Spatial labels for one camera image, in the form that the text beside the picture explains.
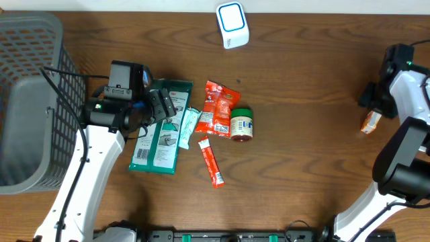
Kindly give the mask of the small orange box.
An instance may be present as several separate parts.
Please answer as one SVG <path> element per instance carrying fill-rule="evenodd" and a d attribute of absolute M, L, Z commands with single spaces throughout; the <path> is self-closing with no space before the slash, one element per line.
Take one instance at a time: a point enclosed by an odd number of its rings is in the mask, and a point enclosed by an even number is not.
<path fill-rule="evenodd" d="M 381 117 L 382 115 L 380 113 L 370 111 L 362 124 L 361 131 L 365 134 L 370 134 L 373 132 L 376 129 Z"/>

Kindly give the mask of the light green wipes pack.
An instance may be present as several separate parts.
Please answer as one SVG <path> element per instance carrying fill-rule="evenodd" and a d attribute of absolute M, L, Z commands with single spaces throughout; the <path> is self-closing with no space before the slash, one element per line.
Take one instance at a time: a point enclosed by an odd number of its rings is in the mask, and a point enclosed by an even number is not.
<path fill-rule="evenodd" d="M 179 137 L 179 147 L 189 149 L 189 140 L 193 134 L 202 112 L 195 108 L 187 108 L 181 125 L 181 134 Z"/>

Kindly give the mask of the red snack bag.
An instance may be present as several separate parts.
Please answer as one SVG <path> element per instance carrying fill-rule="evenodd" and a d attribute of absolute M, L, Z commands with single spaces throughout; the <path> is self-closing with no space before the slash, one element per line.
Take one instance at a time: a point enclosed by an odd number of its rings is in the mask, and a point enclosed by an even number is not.
<path fill-rule="evenodd" d="M 229 138 L 231 112 L 241 94 L 212 81 L 206 82 L 205 92 L 204 107 L 195 131 Z"/>

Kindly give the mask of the green lid jar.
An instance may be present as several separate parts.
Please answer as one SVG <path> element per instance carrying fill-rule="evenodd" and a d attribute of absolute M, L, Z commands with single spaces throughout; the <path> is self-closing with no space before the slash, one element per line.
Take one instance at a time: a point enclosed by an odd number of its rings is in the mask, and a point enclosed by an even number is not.
<path fill-rule="evenodd" d="M 230 138 L 235 142 L 253 139 L 253 113 L 250 109 L 238 108 L 231 112 Z"/>

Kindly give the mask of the red stick sachet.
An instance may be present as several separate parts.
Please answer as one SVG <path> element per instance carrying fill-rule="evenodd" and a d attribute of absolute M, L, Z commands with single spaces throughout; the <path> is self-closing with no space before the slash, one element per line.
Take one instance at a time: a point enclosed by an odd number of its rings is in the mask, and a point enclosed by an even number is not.
<path fill-rule="evenodd" d="M 204 161 L 208 168 L 208 172 L 210 174 L 213 187 L 220 188 L 224 186 L 225 182 L 219 170 L 208 136 L 204 136 L 203 138 L 201 138 L 198 141 L 198 144 L 201 148 Z"/>

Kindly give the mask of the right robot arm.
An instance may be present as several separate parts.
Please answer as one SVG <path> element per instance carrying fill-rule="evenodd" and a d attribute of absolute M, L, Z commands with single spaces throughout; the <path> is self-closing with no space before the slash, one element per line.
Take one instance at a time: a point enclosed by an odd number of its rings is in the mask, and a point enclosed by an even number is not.
<path fill-rule="evenodd" d="M 368 189 L 325 226 L 319 241 L 394 241 L 374 231 L 405 208 L 425 209 L 429 203 L 429 69 L 413 62 L 414 44 L 386 49 L 378 82 L 370 81 L 358 100 L 369 110 L 362 126 L 370 133 L 379 118 L 398 118 L 400 126 L 376 157 Z"/>

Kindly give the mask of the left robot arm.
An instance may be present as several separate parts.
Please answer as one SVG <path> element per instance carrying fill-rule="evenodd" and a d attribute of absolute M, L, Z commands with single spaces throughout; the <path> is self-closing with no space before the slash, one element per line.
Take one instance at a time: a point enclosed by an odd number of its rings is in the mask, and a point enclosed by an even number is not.
<path fill-rule="evenodd" d="M 145 65 L 114 60 L 106 78 L 79 114 L 71 112 L 78 124 L 75 150 L 34 241 L 92 241 L 108 177 L 130 134 L 177 113 L 166 89 L 151 89 Z"/>

